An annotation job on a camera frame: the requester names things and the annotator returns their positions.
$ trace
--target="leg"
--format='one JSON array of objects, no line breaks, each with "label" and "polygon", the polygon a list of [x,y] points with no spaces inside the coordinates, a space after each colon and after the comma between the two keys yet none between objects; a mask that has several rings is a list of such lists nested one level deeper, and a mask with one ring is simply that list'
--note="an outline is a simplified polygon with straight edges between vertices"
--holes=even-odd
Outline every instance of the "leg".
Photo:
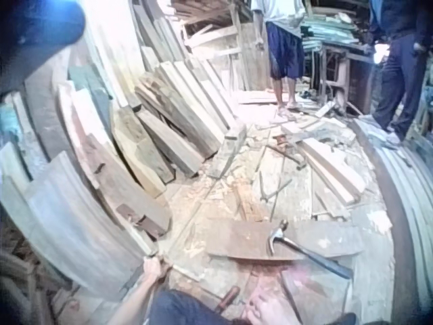
[{"label": "leg", "polygon": [[405,80],[401,69],[401,44],[391,43],[390,56],[382,72],[382,98],[373,113],[374,120],[386,130],[405,94]]},{"label": "leg", "polygon": [[289,84],[289,104],[288,107],[296,107],[296,79],[287,78]]},{"label": "leg", "polygon": [[275,93],[275,97],[277,98],[278,108],[284,106],[283,103],[283,81],[281,79],[272,79],[273,91]]},{"label": "leg", "polygon": [[197,299],[175,290],[159,292],[149,316],[149,325],[230,325],[230,323]]},{"label": "leg", "polygon": [[404,45],[402,57],[406,84],[406,102],[403,111],[395,122],[394,129],[398,138],[403,141],[419,108],[428,55],[413,55],[414,35],[407,35],[402,37],[401,40]]}]

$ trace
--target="person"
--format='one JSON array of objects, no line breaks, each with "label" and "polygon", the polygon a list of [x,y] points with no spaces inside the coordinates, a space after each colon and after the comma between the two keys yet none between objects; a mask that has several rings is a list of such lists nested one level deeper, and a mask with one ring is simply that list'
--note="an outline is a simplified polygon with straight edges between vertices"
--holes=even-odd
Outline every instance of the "person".
[{"label": "person", "polygon": [[[143,306],[156,283],[165,275],[160,260],[145,258],[143,279],[116,310],[108,325],[142,324]],[[207,308],[192,296],[177,290],[156,294],[149,313],[149,325],[300,325],[292,306],[275,295],[260,292],[251,298],[242,318],[234,321]]]},{"label": "person", "polygon": [[[390,55],[382,71],[382,98],[373,114],[360,117],[366,123],[390,131],[387,141],[398,146],[415,118],[421,97],[432,17],[422,0],[370,0],[371,22],[366,52],[382,32],[390,39]],[[403,111],[389,127],[406,93]]]},{"label": "person", "polygon": [[302,0],[252,0],[256,46],[264,48],[263,20],[269,44],[269,61],[273,89],[279,109],[283,103],[283,78],[288,79],[287,108],[298,108],[295,98],[296,79],[304,74],[304,48],[300,23],[305,15]]}]

